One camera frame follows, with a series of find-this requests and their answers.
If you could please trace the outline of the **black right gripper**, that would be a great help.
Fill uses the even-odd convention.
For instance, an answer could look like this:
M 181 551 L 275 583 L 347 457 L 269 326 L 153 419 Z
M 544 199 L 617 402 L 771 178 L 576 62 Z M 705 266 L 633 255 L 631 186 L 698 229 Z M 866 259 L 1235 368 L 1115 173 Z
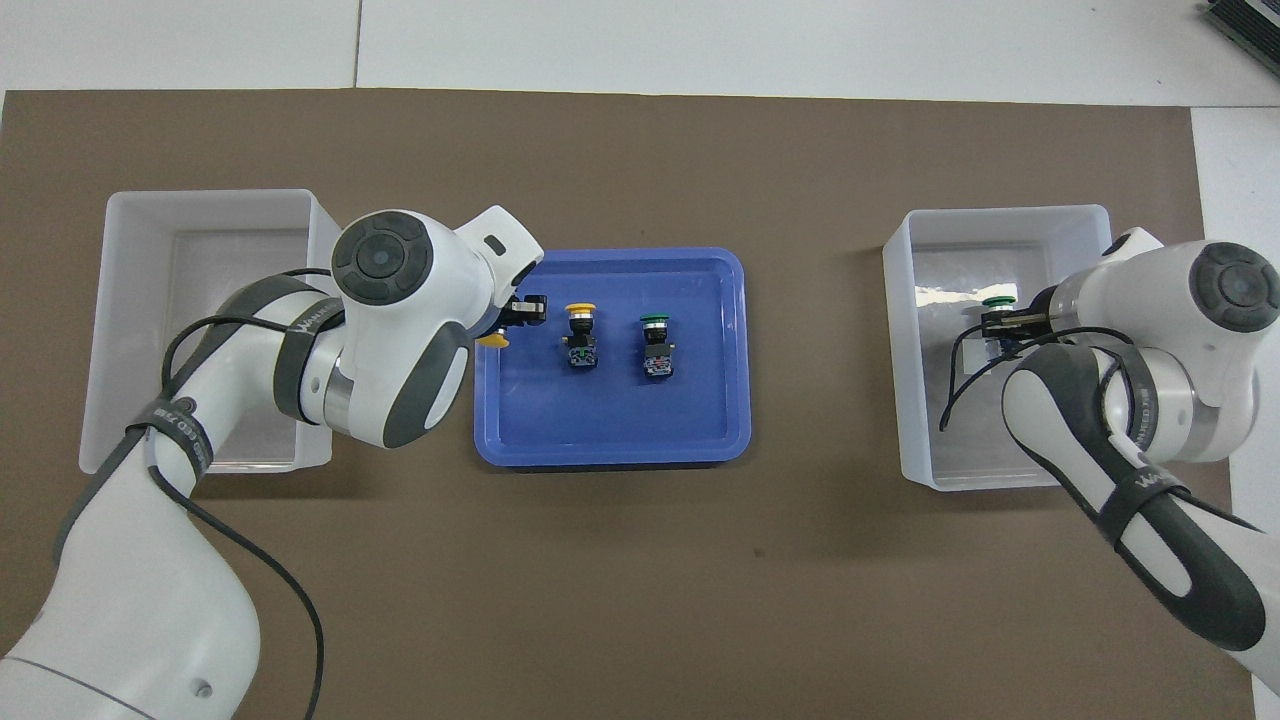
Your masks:
M 1029 341 L 1051 334 L 1059 331 L 1060 322 L 1053 319 L 1053 296 L 1059 287 L 1056 284 L 1042 290 L 1030 302 L 1030 314 L 1041 316 L 1030 323 L 1030 314 L 1025 310 L 992 310 L 982 314 L 982 325 L 986 327 L 986 338 L 991 341 Z

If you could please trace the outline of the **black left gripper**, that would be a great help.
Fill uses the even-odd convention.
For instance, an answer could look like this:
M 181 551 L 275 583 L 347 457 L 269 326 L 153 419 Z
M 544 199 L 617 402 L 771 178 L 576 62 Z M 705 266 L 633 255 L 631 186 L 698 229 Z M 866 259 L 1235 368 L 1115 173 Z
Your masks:
M 498 329 L 512 325 L 536 327 L 547 320 L 548 297 L 540 293 L 527 293 L 522 299 L 511 295 L 498 316 Z

